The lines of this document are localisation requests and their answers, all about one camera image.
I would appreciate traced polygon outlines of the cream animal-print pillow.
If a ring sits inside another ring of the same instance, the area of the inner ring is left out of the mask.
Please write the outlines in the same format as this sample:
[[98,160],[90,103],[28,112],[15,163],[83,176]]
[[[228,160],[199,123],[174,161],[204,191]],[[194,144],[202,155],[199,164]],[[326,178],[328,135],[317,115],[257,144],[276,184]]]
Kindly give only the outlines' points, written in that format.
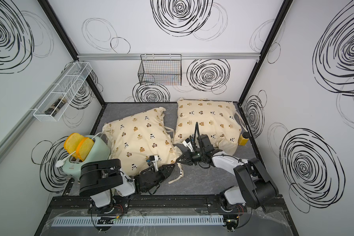
[[147,161],[153,155],[159,157],[158,167],[174,164],[182,155],[164,125],[165,111],[164,107],[156,107],[103,126],[111,158],[121,161],[122,172],[138,175],[148,168]]
[[192,136],[198,124],[200,134],[207,135],[215,148],[233,155],[242,132],[235,119],[237,114],[232,102],[180,99],[174,144],[181,144]]

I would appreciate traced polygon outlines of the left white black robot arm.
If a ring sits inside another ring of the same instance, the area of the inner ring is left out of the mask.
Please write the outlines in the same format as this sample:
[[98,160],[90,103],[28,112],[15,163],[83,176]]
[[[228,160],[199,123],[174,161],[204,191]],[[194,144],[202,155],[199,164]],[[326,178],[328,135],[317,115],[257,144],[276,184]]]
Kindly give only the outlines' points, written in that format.
[[157,166],[158,157],[152,156],[148,167],[134,177],[122,171],[119,159],[96,161],[81,167],[79,196],[90,197],[97,208],[114,202],[112,190],[123,197],[133,194],[150,193],[158,188],[175,168],[174,164]]

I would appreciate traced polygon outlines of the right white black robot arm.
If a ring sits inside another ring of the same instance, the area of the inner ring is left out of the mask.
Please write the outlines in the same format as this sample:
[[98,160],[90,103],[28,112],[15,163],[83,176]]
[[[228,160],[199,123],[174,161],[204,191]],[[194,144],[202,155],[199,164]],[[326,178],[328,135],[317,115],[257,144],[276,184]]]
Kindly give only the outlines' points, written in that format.
[[279,194],[276,184],[259,159],[240,159],[227,154],[215,148],[207,135],[190,136],[183,141],[183,145],[188,151],[177,159],[178,164],[192,166],[204,163],[209,168],[220,168],[235,176],[238,185],[219,194],[224,211],[231,211],[238,206],[257,209]]

